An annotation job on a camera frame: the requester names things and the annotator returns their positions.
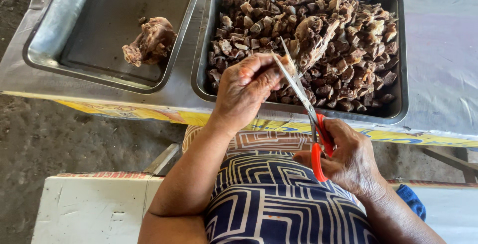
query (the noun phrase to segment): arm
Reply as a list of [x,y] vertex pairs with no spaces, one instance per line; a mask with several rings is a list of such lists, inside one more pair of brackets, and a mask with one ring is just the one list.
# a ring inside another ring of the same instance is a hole
[[[385,243],[445,243],[397,195],[380,175],[372,142],[339,119],[325,121],[337,149],[321,158],[324,175],[357,196],[368,221]],[[310,167],[310,152],[298,152],[294,160]]]
[[138,243],[206,242],[202,213],[228,144],[254,119],[271,90],[279,89],[278,68],[264,68],[271,64],[270,54],[255,54],[224,71],[216,107],[159,186],[143,218]]

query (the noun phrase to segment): concrete floor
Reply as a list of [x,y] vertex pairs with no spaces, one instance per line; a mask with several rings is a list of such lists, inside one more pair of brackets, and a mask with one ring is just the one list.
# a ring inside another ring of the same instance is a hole
[[[29,0],[0,0],[0,58]],[[140,171],[185,125],[88,115],[53,101],[0,95],[0,243],[30,243],[44,179],[64,172]],[[387,179],[464,182],[418,146],[374,142]]]

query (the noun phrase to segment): stainless steel tray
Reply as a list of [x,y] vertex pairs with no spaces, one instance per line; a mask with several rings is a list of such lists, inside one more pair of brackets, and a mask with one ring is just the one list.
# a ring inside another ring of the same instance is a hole
[[[403,12],[403,0],[368,0],[371,3],[381,3],[385,10],[395,12],[398,21],[397,43],[399,44],[398,58],[400,62],[392,70],[397,73],[395,84],[388,91],[396,97],[396,99],[382,107],[380,112],[375,115],[366,115],[360,113],[341,112],[332,109],[316,108],[328,117],[341,118],[374,124],[392,125],[401,121],[408,112],[408,81],[407,81],[407,58],[405,45],[405,21]],[[194,67],[191,76],[191,84],[194,92],[203,100],[215,102],[217,96],[208,89],[206,76],[207,52],[210,51],[210,42],[214,39],[214,31],[219,26],[218,9],[221,6],[221,0],[206,0],[206,5],[201,23],[201,32],[197,44],[196,54],[194,57]],[[289,105],[274,102],[265,102],[262,109],[283,111],[290,113],[306,114],[303,106]]]
[[[51,0],[23,48],[23,59],[40,70],[141,94],[157,92],[173,69],[191,18],[189,2]],[[124,60],[121,47],[141,33],[142,16],[167,18],[178,37],[160,64],[135,67]]]

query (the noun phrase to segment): person's left hand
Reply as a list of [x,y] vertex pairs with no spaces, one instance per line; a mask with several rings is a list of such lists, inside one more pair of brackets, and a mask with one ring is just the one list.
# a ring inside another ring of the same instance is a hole
[[213,122],[235,135],[254,119],[271,90],[280,88],[279,81],[284,76],[277,66],[271,67],[275,64],[272,55],[253,54],[224,71],[216,107],[208,123]]

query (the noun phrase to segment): blue and white geometric pattern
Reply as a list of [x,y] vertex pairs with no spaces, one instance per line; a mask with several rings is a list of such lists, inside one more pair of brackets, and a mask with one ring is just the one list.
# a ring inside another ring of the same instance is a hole
[[292,153],[226,159],[206,209],[210,243],[378,243],[349,192],[318,182]]

